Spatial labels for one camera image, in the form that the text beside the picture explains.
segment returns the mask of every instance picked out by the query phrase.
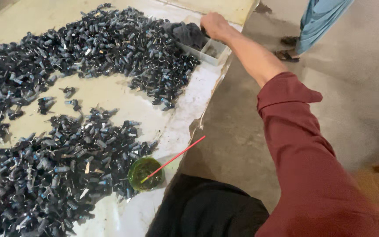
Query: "maroon shirt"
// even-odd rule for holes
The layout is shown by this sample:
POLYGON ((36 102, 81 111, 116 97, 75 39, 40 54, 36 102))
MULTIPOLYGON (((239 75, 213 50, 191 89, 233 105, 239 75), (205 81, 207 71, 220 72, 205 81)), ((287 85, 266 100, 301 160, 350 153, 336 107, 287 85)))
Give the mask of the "maroon shirt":
POLYGON ((379 237, 379 213, 337 161, 309 110, 307 103, 322 99, 289 72, 258 94, 282 195, 255 237, 379 237))

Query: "white plastic tray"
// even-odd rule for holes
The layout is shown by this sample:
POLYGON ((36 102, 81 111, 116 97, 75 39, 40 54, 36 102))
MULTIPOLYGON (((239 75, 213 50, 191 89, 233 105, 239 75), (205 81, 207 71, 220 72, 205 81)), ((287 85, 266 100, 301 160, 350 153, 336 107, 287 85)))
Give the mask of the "white plastic tray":
POLYGON ((213 66, 219 66, 225 63, 227 56, 230 53, 230 48, 221 42, 212 40, 206 37, 206 45, 201 51, 191 48, 189 46, 183 45, 178 42, 178 46, 185 53, 196 56, 199 60, 207 62, 213 66))

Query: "plastic container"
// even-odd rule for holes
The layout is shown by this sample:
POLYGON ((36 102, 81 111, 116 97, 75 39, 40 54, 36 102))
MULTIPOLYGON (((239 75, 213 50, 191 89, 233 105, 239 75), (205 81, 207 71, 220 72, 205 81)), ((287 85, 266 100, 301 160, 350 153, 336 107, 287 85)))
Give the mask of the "plastic container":
POLYGON ((224 64, 226 57, 230 54, 230 48, 219 41, 212 40, 208 37, 206 45, 201 51, 183 45, 178 42, 178 46, 185 52, 196 56, 199 60, 207 62, 213 66, 224 64))
POLYGON ((155 172, 162 165, 152 157, 141 158, 131 165, 128 171, 128 181, 137 191, 151 191, 157 188, 164 180, 163 170, 155 173, 144 183, 141 180, 155 172))

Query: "person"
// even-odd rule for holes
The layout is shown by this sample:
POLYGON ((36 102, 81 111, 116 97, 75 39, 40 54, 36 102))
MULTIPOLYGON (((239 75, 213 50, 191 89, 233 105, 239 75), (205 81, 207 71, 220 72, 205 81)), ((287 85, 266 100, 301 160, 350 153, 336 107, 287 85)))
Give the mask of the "person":
POLYGON ((297 37, 283 37, 281 43, 293 47, 276 51, 281 61, 299 62, 301 55, 311 48, 349 8, 354 0, 309 0, 301 19, 301 33, 297 37))
POLYGON ((220 14, 207 14, 201 24, 232 49, 262 88, 257 110, 281 198, 269 215, 260 200, 234 186, 178 175, 146 236, 379 237, 379 212, 339 164, 309 110, 308 103, 320 102, 321 94, 220 14))

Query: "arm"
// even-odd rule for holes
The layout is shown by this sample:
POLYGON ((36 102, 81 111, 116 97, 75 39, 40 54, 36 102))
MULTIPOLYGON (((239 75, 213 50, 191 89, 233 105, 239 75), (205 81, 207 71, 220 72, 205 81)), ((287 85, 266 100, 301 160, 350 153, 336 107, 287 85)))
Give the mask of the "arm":
POLYGON ((220 40, 232 49, 260 87, 275 75, 287 72, 287 67, 278 58, 230 26, 222 15, 209 13, 201 19, 201 26, 212 39, 220 40))
POLYGON ((377 212, 339 164, 309 110, 308 103, 321 101, 321 94, 266 49, 230 29, 217 13, 201 23, 211 37, 232 48, 263 88, 257 109, 281 198, 256 236, 379 236, 377 212))

